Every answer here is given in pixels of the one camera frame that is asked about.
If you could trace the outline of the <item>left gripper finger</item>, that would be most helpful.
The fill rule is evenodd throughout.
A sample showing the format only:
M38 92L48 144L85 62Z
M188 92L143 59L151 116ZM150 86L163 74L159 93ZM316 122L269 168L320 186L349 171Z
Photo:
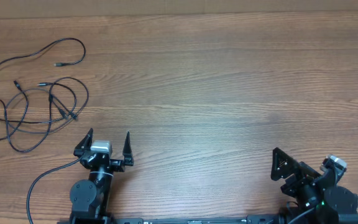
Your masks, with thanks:
M93 128L90 128L85 137L74 148L74 156L82 156L86 151L91 149L93 141Z
M126 166L134 165L134 158L133 158L133 153L132 153L132 148L131 148L131 140L130 140L130 132L129 131L126 134L126 140L124 142L122 155L124 156L124 164Z

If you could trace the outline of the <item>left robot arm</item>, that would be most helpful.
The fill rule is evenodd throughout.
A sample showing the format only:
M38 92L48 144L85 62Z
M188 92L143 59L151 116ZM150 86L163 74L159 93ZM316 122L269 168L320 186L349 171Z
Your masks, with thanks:
M112 158L110 141L94 141L92 129L74 148L73 155L89 170L89 176L76 182L70 190L72 206L69 222L115 223L112 213L107 211L109 193L114 173L124 172L127 166L134 165L130 133L126 134L123 159Z

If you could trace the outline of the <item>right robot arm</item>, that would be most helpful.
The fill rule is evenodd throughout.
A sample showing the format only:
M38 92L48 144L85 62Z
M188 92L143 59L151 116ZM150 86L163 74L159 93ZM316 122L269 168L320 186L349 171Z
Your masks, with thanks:
M330 154L320 165L320 174L276 147L272 151L270 178L283 179L283 194L295 199L288 203L274 223L358 224L358 195L338 185L347 163Z

